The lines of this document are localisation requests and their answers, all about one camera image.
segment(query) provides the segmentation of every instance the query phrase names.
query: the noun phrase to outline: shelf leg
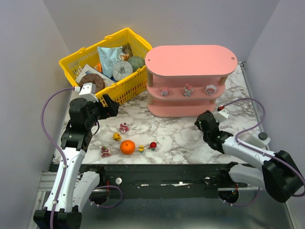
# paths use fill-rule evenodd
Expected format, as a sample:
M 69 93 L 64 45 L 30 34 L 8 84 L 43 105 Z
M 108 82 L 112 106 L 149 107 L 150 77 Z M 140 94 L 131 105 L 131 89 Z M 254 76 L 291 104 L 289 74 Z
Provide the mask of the shelf leg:
M 219 80 L 219 85 L 224 85 L 225 81 L 227 80 L 228 76 L 226 77 L 221 77 L 220 80 Z
M 210 103 L 214 104 L 216 102 L 216 99 L 210 100 Z
M 153 86 L 153 74 L 151 74 L 148 70 L 147 71 L 147 86 Z
M 147 95 L 148 95 L 148 99 L 147 99 L 148 105 L 152 105 L 153 104 L 153 97 L 149 93 Z

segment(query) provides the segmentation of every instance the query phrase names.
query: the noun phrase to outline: screw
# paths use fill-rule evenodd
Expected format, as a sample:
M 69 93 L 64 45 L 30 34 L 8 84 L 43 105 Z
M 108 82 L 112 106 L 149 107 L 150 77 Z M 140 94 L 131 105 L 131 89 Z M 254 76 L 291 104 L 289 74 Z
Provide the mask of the screw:
M 206 178 L 204 179 L 204 182 L 208 185 L 208 184 L 211 183 L 211 179 L 210 179 L 209 177 L 206 177 Z
M 115 183 L 120 185 L 122 183 L 122 179 L 120 177 L 116 178 Z

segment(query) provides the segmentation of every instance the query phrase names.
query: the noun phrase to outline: yellow ball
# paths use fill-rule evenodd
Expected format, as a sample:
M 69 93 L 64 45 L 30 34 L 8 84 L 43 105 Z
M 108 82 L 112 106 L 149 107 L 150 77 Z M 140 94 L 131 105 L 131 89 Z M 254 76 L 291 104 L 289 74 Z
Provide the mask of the yellow ball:
M 119 133 L 114 133 L 113 134 L 113 139 L 116 140 L 116 141 L 121 141 L 122 137 Z
M 138 150 L 140 153 L 142 153 L 144 151 L 144 146 L 139 146 Z

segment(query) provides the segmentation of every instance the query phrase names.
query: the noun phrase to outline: plastic basket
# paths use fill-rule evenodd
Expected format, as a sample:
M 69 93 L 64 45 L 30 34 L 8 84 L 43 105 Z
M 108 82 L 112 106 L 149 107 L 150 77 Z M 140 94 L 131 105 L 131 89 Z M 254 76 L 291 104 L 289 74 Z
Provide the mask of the plastic basket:
M 72 86 L 78 86 L 75 79 L 79 74 L 79 69 L 86 64 L 91 67 L 100 63 L 97 46 L 101 47 L 119 47 L 130 44 L 134 56 L 140 56 L 145 59 L 145 55 L 152 46 L 141 36 L 137 35 L 129 28 L 122 29 L 112 35 L 106 36 L 104 40 L 98 42 L 88 48 L 81 48 L 77 52 L 61 59 L 59 65 L 64 70 L 64 74 Z M 138 69 L 133 74 L 113 83 L 111 86 L 96 93 L 96 97 L 100 99 L 103 105 L 106 105 L 102 95 L 108 94 L 110 98 L 120 104 L 123 104 L 135 97 L 146 89 L 147 75 L 146 66 Z

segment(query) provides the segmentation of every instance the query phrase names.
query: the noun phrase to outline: pink tabletop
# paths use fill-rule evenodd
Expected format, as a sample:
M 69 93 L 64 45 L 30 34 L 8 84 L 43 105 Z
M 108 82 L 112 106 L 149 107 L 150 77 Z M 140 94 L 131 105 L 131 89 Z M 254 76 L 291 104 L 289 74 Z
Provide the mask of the pink tabletop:
M 159 77 L 224 77 L 235 70 L 237 58 L 219 45 L 169 45 L 150 50 L 145 64 Z

